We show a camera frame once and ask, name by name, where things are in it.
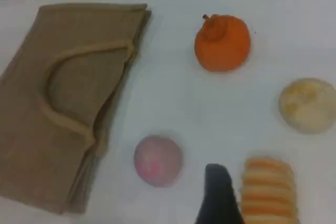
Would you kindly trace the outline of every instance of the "burlap bag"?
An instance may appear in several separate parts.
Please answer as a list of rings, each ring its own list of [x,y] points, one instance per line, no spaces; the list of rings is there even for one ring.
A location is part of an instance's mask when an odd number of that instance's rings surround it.
[[[146,5],[40,8],[0,79],[0,195],[84,212],[150,16]]]

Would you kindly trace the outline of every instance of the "white surface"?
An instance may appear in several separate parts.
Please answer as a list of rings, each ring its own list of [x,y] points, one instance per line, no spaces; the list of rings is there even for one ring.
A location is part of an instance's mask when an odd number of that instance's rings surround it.
[[[5,224],[192,224],[201,205],[204,168],[227,166],[235,188],[253,153],[283,157],[297,175],[302,224],[336,219],[336,126],[302,135],[277,112],[281,89],[297,77],[336,84],[334,0],[8,0],[0,1],[3,71],[30,28],[38,6],[58,2],[147,2],[153,11],[115,117],[110,149],[99,169],[87,213],[54,216],[0,199]],[[203,70],[193,43],[203,14],[231,14],[249,26],[249,61],[230,74]],[[137,142],[171,133],[185,166],[167,189],[140,180],[132,166]]]

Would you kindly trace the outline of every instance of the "bread roll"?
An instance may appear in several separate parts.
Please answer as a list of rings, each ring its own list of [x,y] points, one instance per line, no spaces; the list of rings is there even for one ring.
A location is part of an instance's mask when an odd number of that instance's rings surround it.
[[[320,133],[336,120],[336,91],[331,84],[319,79],[299,79],[281,93],[279,110],[296,130]]]
[[[241,210],[245,224],[298,224],[291,167],[270,157],[251,157],[242,175]]]

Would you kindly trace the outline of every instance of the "pink toy ball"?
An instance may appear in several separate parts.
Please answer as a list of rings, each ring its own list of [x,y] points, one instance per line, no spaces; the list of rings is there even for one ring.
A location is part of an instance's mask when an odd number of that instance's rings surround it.
[[[180,173],[182,163],[181,148],[165,136],[147,136],[135,149],[134,165],[138,175],[155,187],[171,186]]]

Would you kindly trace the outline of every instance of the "stacked cookies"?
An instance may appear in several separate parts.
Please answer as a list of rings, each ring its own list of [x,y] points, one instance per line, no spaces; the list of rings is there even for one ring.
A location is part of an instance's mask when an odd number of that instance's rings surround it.
[[[243,174],[241,209],[245,224],[297,224],[291,167],[273,158],[249,158]]]

